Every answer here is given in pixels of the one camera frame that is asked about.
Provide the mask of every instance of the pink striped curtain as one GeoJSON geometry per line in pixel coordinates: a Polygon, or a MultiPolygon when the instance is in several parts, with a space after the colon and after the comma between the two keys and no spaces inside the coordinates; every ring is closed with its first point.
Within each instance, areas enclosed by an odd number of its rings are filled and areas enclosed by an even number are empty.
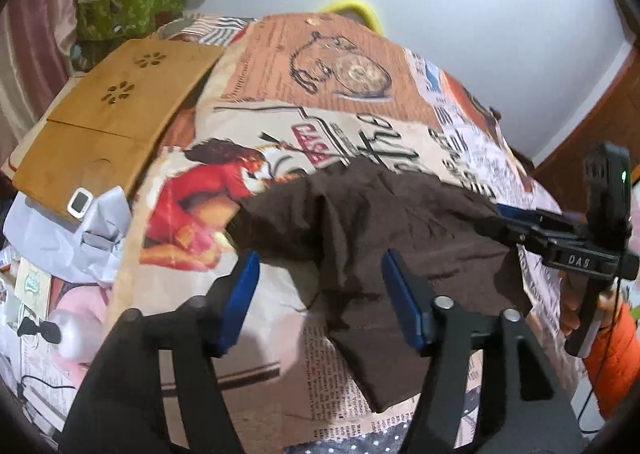
{"type": "Polygon", "coordinates": [[[75,0],[9,0],[0,13],[0,163],[65,85],[75,0]]]}

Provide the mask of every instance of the woman in red dress print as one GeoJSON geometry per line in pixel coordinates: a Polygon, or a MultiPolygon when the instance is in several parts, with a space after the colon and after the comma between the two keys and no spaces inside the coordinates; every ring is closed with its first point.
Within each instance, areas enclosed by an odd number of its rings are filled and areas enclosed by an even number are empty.
{"type": "Polygon", "coordinates": [[[225,246],[220,235],[236,213],[237,201],[303,173],[296,170],[275,179],[260,151],[219,139],[194,145],[184,155],[200,164],[162,186],[146,225],[142,264],[210,270],[220,260],[225,246]]]}

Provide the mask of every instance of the white wall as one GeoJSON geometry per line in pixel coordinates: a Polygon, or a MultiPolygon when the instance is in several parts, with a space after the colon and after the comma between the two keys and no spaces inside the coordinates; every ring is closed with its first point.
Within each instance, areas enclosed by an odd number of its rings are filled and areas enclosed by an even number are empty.
{"type": "MultiPolygon", "coordinates": [[[[259,17],[330,1],[204,0],[200,10],[259,17]]],[[[613,0],[365,1],[389,39],[500,110],[507,140],[537,161],[572,116],[597,101],[603,76],[617,70],[614,60],[627,44],[613,0]]]]}

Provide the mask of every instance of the brown cloth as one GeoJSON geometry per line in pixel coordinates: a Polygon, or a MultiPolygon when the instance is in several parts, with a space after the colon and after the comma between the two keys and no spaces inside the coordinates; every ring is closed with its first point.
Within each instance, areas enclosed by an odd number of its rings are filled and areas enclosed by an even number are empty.
{"type": "Polygon", "coordinates": [[[474,231],[475,219],[495,213],[436,176],[357,157],[244,198],[227,230],[263,259],[316,261],[328,336],[381,412],[420,392],[429,365],[402,337],[380,270],[386,250],[467,310],[529,312],[517,250],[474,231]]]}

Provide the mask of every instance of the hand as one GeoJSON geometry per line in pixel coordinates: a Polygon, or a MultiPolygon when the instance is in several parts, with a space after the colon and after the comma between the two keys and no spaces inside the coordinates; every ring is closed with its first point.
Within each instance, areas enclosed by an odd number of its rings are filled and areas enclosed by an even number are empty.
{"type": "MultiPolygon", "coordinates": [[[[568,281],[567,274],[565,274],[560,286],[560,329],[565,335],[580,327],[580,318],[578,317],[580,302],[568,281]]],[[[622,297],[618,297],[618,307],[615,307],[615,303],[616,291],[613,288],[601,293],[598,297],[598,306],[604,310],[600,329],[612,325],[614,315],[618,315],[622,307],[622,297]]]]}

